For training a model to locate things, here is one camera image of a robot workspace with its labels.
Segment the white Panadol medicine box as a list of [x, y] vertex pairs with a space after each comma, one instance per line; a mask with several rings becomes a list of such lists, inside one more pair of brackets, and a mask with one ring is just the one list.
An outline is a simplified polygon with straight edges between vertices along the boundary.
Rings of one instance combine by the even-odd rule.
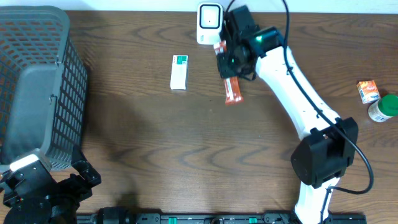
[[170, 76], [171, 90], [186, 90], [188, 75], [188, 55], [173, 55]]

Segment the orange snack packet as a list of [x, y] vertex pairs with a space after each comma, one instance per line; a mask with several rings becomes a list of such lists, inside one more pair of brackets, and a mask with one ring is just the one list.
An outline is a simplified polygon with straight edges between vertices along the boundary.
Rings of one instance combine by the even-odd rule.
[[226, 92], [226, 105], [235, 105], [243, 102], [243, 97], [240, 92], [238, 76], [234, 74], [233, 70], [229, 66], [229, 62], [234, 63], [234, 59], [230, 59], [228, 55], [228, 49], [226, 41], [215, 43], [213, 45], [218, 71], [220, 77], [224, 81], [224, 87]]

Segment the green lid jar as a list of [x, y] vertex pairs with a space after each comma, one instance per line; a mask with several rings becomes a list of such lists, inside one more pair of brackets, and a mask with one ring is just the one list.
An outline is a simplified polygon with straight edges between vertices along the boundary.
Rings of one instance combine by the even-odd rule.
[[397, 96], [386, 95], [375, 101], [368, 108], [368, 115], [375, 122], [385, 122], [386, 120], [397, 116], [397, 107]]

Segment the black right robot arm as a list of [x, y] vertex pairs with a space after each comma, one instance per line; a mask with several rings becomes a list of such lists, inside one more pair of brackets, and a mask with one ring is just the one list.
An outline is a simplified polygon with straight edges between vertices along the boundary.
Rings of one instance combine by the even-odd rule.
[[[287, 38], [276, 28], [224, 27], [220, 38], [214, 49], [226, 89], [226, 104], [243, 101], [239, 78], [249, 74], [258, 77], [273, 91], [300, 139], [290, 158], [301, 184], [289, 222], [366, 223], [363, 215], [332, 215], [328, 211], [333, 192], [366, 194], [374, 183], [370, 163], [356, 144], [356, 121], [342, 119], [320, 98], [295, 63]], [[363, 190], [338, 186], [355, 155], [362, 158], [369, 174], [369, 184]]]

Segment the orange Kleenex tissue pack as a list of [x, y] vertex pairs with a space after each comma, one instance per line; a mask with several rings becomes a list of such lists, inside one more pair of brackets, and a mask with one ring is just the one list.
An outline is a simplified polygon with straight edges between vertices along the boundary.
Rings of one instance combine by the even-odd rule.
[[368, 104], [380, 99], [380, 94], [374, 80], [360, 81], [357, 88], [363, 104]]

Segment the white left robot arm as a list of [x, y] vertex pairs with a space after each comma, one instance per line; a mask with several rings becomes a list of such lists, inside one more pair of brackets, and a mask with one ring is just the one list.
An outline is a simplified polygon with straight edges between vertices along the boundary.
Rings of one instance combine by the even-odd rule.
[[78, 147], [72, 152], [72, 167], [78, 174], [57, 182], [40, 149], [19, 156], [2, 174], [3, 204], [10, 208], [4, 223], [77, 223], [80, 202], [92, 196], [101, 176]]

